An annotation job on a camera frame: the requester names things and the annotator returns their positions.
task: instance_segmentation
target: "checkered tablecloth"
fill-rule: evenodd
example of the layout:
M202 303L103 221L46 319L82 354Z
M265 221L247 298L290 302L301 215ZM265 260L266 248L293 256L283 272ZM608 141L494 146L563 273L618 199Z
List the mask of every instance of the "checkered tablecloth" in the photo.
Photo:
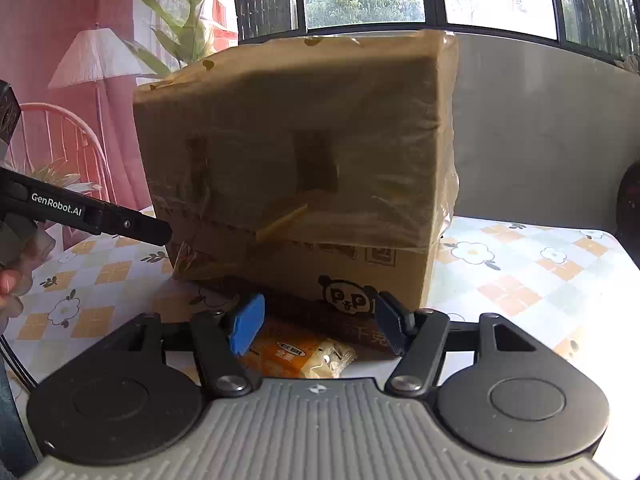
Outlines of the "checkered tablecloth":
M225 301L171 280L171 272L163 248L90 237L34 272L24 312L9 322L6 338L41 380L141 312L172 322ZM604 232L456 217L440 241L426 306L454 320L503 314L580 368L611 406L596 458L620 478L635 478L639 283L640 270ZM168 363L196 376L190 356ZM23 411L26 394L12 383Z

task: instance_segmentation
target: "lampshade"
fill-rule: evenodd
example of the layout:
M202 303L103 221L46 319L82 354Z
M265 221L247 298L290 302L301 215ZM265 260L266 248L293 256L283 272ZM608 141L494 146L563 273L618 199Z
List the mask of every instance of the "lampshade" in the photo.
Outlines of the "lampshade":
M49 88L119 75L157 77L110 28L92 28L78 32L56 68Z

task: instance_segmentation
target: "silver bolt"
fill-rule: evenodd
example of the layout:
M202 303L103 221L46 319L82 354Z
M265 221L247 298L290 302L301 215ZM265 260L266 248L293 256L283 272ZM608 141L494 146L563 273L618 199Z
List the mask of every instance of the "silver bolt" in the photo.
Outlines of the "silver bolt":
M422 388L422 381L412 375L398 375L391 379L391 387L398 392L417 392Z
M244 377L237 375L223 375L216 381L216 386L223 392L241 392L249 383Z

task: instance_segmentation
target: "human hand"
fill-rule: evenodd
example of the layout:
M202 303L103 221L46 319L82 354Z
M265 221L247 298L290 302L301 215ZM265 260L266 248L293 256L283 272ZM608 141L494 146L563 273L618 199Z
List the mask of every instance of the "human hand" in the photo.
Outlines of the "human hand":
M11 269L0 270L0 334L4 332L10 317L18 317L22 313L23 305L18 296L30 290L33 269L44 261L55 244L52 237L38 229L15 265Z

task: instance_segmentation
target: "black circular mount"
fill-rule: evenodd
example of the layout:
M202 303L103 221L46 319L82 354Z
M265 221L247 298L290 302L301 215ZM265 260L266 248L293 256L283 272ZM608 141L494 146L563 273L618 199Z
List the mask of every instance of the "black circular mount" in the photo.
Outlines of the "black circular mount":
M140 460L183 437L202 409L190 378L142 352L92 352L44 380L27 408L47 454L85 465Z
M599 387L546 349L483 356L445 381L437 409L468 445L514 462L553 462L590 450L609 416Z

